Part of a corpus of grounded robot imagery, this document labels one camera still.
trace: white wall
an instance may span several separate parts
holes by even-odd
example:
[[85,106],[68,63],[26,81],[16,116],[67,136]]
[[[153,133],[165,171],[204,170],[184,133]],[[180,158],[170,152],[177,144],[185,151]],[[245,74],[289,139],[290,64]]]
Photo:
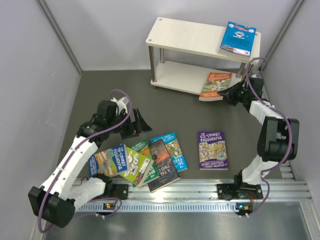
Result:
[[300,121],[299,179],[306,180],[320,213],[320,2],[305,1],[278,46],[264,79],[273,103]]
[[[265,56],[296,0],[46,0],[83,70],[149,69],[145,40],[157,17],[257,27]],[[170,51],[168,59],[204,67],[239,63]]]
[[28,192],[57,164],[79,74],[35,0],[0,4],[0,235],[29,239]]

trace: shelf tier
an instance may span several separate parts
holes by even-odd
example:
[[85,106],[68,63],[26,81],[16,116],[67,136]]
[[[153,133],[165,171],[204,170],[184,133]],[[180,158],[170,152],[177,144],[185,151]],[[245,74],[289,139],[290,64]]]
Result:
[[[211,72],[226,73],[225,71],[201,66],[165,61],[164,63],[158,64],[155,71],[156,82],[151,81],[151,85],[200,95],[208,75]],[[233,74],[230,87],[238,83],[240,80],[240,78],[236,78],[236,74]]]
[[203,55],[241,63],[248,63],[260,56],[261,33],[256,32],[252,53],[248,60],[237,55],[218,52],[226,28],[190,21],[158,17],[146,39],[148,46]]

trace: cable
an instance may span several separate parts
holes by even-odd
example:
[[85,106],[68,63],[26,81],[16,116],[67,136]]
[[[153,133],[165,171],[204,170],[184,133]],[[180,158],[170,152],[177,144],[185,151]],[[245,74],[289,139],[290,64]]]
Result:
[[[114,215],[122,206],[122,200],[120,198],[117,198],[117,197],[104,197],[104,198],[100,198],[100,199],[93,199],[93,200],[90,200],[89,202],[92,203],[92,202],[98,202],[98,201],[105,201],[105,200],[115,200],[115,204],[117,204],[117,202],[119,201],[120,204],[119,206],[112,212],[110,213],[109,215],[106,215],[104,218],[109,218],[110,216]],[[70,224],[73,224],[74,222],[78,221],[79,219],[82,219],[83,217],[86,217],[86,216],[91,216],[91,215],[96,215],[96,213],[85,213],[85,214],[81,214],[80,216],[76,217],[76,218],[73,218],[71,220],[71,222],[69,223]],[[57,236],[59,234],[61,234],[65,229],[61,229],[60,231],[57,231],[57,232],[53,232],[53,231],[50,231],[52,235],[54,236]]]
[[268,169],[262,170],[262,171],[260,172],[260,174],[261,174],[261,180],[266,184],[266,186],[267,186],[267,191],[266,191],[266,195],[264,196],[264,199],[262,200],[262,202],[256,207],[256,209],[254,209],[254,210],[249,214],[249,216],[251,216],[252,214],[256,213],[256,212],[261,208],[261,206],[265,203],[265,201],[268,199],[268,197],[269,197],[269,194],[270,194],[270,184],[269,184],[269,182],[268,182],[267,180],[265,180],[265,178],[264,178],[264,173],[268,173],[268,172],[270,172],[270,171],[278,168],[281,164],[283,164],[283,163],[287,160],[287,158],[288,158],[288,156],[289,156],[289,154],[290,154],[291,145],[292,145],[292,129],[291,129],[290,122],[289,122],[288,118],[286,117],[286,115],[284,115],[281,111],[275,109],[273,106],[270,106],[270,105],[266,104],[266,103],[257,95],[256,91],[254,90],[254,88],[253,88],[252,85],[251,85],[251,82],[250,82],[250,79],[249,79],[249,66],[250,66],[251,63],[252,63],[253,61],[255,61],[255,60],[263,60],[263,61],[265,62],[265,66],[264,66],[263,70],[260,71],[260,74],[259,74],[259,75],[261,75],[261,73],[266,69],[266,67],[267,67],[267,65],[268,65],[268,61],[267,61],[265,58],[263,58],[263,57],[255,57],[255,58],[253,58],[251,61],[249,61],[248,64],[247,64],[247,66],[246,66],[246,69],[245,69],[245,77],[246,77],[245,79],[246,79],[246,82],[248,83],[248,86],[250,87],[253,95],[256,97],[256,99],[258,99],[259,102],[261,102],[263,105],[267,106],[269,109],[271,109],[272,111],[274,111],[275,113],[277,113],[277,114],[279,114],[281,117],[283,117],[283,119],[284,119],[284,121],[285,121],[285,123],[286,123],[286,125],[287,125],[287,130],[288,130],[288,148],[287,148],[287,150],[286,150],[283,158],[281,159],[281,161],[280,161],[277,165],[275,165],[275,166],[273,166],[273,167],[270,167],[270,168],[268,168]]
[[[109,127],[105,130],[102,130],[102,131],[99,131],[99,132],[96,132],[95,134],[91,135],[91,136],[88,136],[87,138],[85,138],[83,141],[81,141],[74,149],[77,150],[82,144],[84,144],[85,142],[87,142],[88,140],[96,137],[96,136],[99,136],[101,134],[105,134],[107,132],[110,132],[116,128],[118,128],[119,126],[121,126],[122,124],[124,124],[127,119],[130,117],[130,114],[132,112],[132,102],[131,102],[131,99],[130,97],[128,96],[127,93],[125,93],[124,91],[120,90],[120,89],[114,89],[110,92],[110,97],[112,97],[112,94],[114,92],[118,92],[118,93],[122,93],[124,96],[126,96],[128,98],[128,104],[129,104],[129,111],[128,111],[128,114],[125,116],[125,118],[119,122],[118,124],[112,126],[112,127]],[[70,161],[70,159],[72,158],[72,156],[74,155],[74,151],[72,151],[70,153],[70,155],[67,157],[66,161],[64,162],[64,164],[62,165],[61,169],[63,170],[68,162]],[[42,226],[41,226],[41,219],[42,219],[42,214],[43,214],[43,211],[44,211],[44,208],[45,208],[45,203],[47,201],[47,198],[49,196],[49,193],[50,191],[52,190],[52,188],[54,187],[56,181],[58,180],[59,176],[61,175],[62,173],[62,170],[58,171],[58,173],[56,174],[55,178],[53,179],[52,183],[50,184],[48,190],[46,191],[46,193],[44,194],[44,197],[42,199],[42,202],[41,202],[41,205],[40,205],[40,208],[39,208],[39,213],[38,213],[38,229],[39,229],[39,232],[40,233],[45,233],[46,231],[48,231],[50,228],[52,228],[53,224],[51,224],[47,229],[42,229]]]

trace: gray mat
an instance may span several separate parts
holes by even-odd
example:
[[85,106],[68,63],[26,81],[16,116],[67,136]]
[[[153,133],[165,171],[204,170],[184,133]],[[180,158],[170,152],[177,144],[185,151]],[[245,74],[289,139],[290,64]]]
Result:
[[[153,131],[126,140],[121,140],[119,134],[112,134],[98,151],[121,143],[130,146],[143,139],[175,132],[188,166],[179,173],[183,179],[232,179],[251,163],[257,155],[261,125],[242,105],[229,106],[223,101],[201,102],[199,96],[193,94],[155,88],[150,79],[149,70],[83,72],[59,160],[67,153],[79,126],[96,112],[98,103],[110,99],[111,90],[121,89],[127,92],[133,107],[139,108]],[[199,131],[224,131],[228,170],[199,170]],[[86,164],[79,177],[88,174]],[[280,170],[271,172],[268,178],[281,179]]]

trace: dark book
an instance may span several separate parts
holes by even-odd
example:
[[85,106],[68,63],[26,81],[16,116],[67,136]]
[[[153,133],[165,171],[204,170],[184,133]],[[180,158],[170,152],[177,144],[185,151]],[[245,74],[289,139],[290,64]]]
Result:
[[162,139],[150,145],[150,153],[160,176],[148,183],[150,191],[154,192],[178,180],[180,176]]

